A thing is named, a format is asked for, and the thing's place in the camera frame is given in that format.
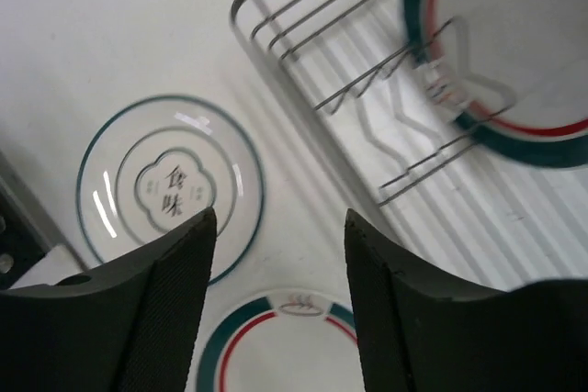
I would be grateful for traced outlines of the green red rimmed plate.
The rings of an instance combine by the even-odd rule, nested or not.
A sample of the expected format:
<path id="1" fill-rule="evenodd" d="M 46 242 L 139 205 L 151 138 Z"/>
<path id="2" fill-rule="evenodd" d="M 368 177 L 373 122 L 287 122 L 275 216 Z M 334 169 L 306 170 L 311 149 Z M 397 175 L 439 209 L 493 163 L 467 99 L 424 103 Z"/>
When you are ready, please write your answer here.
<path id="1" fill-rule="evenodd" d="M 587 0 L 402 0 L 434 101 L 516 162 L 587 164 Z"/>
<path id="2" fill-rule="evenodd" d="M 281 288 L 257 294 L 210 334 L 194 388 L 362 391 L 353 312 L 319 292 Z"/>

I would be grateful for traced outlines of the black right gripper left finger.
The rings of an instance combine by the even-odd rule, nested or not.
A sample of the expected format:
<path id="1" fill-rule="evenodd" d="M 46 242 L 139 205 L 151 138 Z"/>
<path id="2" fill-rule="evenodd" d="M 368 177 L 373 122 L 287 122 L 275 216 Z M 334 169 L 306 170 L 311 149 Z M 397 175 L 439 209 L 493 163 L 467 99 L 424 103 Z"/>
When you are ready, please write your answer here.
<path id="1" fill-rule="evenodd" d="M 217 239 L 206 208 L 56 285 L 1 294 L 4 391 L 182 391 Z"/>

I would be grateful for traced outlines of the white plate with thin rim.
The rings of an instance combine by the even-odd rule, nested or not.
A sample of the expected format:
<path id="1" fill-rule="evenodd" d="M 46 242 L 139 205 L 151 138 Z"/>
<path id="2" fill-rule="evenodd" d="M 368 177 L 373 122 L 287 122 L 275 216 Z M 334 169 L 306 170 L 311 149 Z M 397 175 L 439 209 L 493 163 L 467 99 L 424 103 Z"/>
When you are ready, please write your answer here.
<path id="1" fill-rule="evenodd" d="M 99 263 L 154 241 L 202 210 L 216 213 L 210 282 L 243 260 L 260 229 L 266 183 L 249 134 L 221 107 L 156 95 L 121 109 L 88 144 L 76 215 Z"/>

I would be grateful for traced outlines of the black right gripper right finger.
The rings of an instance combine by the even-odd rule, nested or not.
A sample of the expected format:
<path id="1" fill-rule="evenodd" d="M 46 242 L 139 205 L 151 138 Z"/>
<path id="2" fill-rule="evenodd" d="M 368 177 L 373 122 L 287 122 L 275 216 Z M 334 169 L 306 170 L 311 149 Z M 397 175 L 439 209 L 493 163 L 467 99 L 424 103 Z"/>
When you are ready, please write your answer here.
<path id="1" fill-rule="evenodd" d="M 368 391 L 584 391 L 587 283 L 511 291 L 425 261 L 355 211 L 345 262 Z"/>

